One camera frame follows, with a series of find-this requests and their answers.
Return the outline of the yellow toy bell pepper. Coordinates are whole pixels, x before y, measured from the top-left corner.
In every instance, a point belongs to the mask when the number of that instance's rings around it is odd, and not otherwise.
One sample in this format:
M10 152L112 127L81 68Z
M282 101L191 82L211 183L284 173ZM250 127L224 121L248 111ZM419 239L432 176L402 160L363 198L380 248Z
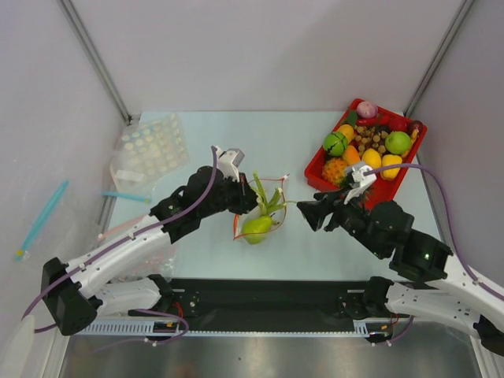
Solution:
M389 167L392 165L402 164L402 157L395 154L386 154L382 157L381 167ZM392 181L396 178L400 171L400 168L387 169L380 173L383 180Z

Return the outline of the green toy pear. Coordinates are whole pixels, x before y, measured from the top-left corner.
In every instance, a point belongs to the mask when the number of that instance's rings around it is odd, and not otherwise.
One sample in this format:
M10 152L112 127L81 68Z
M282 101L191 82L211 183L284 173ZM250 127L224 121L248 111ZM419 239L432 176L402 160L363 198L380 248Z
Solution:
M242 226L243 238L250 244L259 244L265 240L266 234L272 228L272 218L263 215L258 218L248 220Z

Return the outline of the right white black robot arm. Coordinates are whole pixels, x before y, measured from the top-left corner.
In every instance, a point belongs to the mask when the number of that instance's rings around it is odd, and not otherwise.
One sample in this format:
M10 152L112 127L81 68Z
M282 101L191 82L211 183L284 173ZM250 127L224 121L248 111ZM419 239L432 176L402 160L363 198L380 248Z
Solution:
M406 314L444 324L477 338L490 352L503 354L503 304L469 277L445 243L413 229L414 218L394 201L366 210L341 192L318 193L297 203L313 231L342 228L372 255L389 259L389 267L412 284L426 284L440 295L373 276L346 310L348 317Z

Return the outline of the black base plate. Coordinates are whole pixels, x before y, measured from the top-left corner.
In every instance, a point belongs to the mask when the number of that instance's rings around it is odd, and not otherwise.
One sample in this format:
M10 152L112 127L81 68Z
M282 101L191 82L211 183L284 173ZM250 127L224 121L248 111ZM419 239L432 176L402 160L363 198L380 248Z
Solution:
M337 332L355 320L405 317L384 305L387 281L174 279L154 310L182 315L193 332Z

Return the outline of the clear bag teal zipper table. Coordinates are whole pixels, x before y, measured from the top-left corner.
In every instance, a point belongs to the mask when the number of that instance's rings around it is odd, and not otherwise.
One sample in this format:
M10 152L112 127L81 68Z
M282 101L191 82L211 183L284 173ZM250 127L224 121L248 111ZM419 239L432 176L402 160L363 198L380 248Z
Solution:
M115 191L102 191L101 194L104 197L122 198L122 199L142 202L142 203L146 203L146 204L151 203L151 198L146 197L146 196L142 196L142 195L132 195L132 194L124 193L124 192L115 192Z

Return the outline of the green toy apple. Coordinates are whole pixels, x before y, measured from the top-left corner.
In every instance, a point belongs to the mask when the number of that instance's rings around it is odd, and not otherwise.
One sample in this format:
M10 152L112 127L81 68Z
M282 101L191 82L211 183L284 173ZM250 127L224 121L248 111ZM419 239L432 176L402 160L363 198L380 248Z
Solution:
M410 136L405 132L392 132L385 139L385 147L391 154L401 155L411 147Z

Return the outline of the orange toy fruit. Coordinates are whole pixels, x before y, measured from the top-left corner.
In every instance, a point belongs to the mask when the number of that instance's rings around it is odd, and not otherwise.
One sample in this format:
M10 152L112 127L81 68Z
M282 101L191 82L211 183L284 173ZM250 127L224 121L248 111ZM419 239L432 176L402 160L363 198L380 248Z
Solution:
M341 134L343 134L348 143L351 143L352 140L354 139L355 130L354 130L354 127L351 126L350 124L342 124L337 129L337 132L340 132Z

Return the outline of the yellow toy lemon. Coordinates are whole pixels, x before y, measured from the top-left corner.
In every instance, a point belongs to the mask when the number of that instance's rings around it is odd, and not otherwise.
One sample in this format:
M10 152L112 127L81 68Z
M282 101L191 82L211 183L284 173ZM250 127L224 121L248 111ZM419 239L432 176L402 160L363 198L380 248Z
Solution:
M378 169L381 167L382 163L382 157L381 155L374 150L373 148L367 149L361 159L363 160L364 163L366 163L368 166L370 166L372 169Z

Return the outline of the bag of white round stickers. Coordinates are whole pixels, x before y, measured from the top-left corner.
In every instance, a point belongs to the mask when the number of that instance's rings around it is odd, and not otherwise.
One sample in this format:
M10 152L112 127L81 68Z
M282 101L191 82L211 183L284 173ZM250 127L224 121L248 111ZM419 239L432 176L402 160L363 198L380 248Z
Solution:
M114 172L158 178L189 162L180 117L176 113L128 127L119 138L111 167Z

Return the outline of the toy green onion leek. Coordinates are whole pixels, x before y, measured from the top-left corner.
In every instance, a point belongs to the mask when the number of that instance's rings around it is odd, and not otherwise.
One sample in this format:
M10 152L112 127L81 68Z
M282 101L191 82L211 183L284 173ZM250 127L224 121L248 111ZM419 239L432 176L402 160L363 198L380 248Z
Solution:
M260 216L272 216L276 211L285 210L289 204L296 201L287 200L284 190L284 183L289 178L289 174L283 175L279 179L263 179L256 170L253 171L253 181L251 188L258 195L258 212Z

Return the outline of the brown toy mushrooms cluster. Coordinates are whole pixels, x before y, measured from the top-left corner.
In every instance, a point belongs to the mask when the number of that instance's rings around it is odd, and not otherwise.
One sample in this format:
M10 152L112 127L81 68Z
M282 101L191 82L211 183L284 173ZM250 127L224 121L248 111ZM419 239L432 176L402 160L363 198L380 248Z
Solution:
M374 149L379 154L384 154L386 151L385 139L390 133L391 129L384 125L373 127L357 126L354 145L359 154L363 154L369 149Z

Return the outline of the clear bag with orange zipper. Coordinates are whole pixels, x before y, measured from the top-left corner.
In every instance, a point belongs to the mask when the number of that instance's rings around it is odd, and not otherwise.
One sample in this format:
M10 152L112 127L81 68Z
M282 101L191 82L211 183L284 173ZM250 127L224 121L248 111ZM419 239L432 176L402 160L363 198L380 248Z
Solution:
M284 184L289 174L278 179L260 178L256 172L248 182L256 194L256 206L247 214L235 215L233 220L233 240L249 245L264 242L284 223L287 205L291 203L285 195Z

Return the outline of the green toy watermelon ball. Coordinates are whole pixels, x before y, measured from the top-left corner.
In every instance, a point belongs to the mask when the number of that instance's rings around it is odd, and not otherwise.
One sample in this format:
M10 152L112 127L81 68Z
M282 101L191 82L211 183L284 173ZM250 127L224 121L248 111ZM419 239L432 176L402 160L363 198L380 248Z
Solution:
M348 147L348 139L341 132L331 132L327 134L323 141L323 149L327 155L341 157Z

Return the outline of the red toy chili pepper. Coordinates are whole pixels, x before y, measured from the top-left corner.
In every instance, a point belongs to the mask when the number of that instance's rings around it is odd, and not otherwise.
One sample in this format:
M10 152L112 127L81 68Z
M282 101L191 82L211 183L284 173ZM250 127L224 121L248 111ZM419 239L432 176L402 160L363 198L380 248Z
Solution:
M390 121L391 121L391 117L388 114L378 113L375 117L358 118L356 121L356 125L370 128L370 127L375 127L375 126L389 125Z

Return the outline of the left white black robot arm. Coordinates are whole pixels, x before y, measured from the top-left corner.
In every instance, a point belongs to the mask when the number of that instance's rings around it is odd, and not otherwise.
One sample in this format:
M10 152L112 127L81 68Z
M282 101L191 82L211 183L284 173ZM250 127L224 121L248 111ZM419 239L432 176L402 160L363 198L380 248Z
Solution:
M79 258L52 258L43 265L41 295L62 335L75 335L97 317L121 311L168 313L173 296L159 274L135 283L112 278L147 258L157 248L195 232L203 219L222 212L243 215L257 205L246 174L229 175L203 166L187 183L151 208L126 232Z

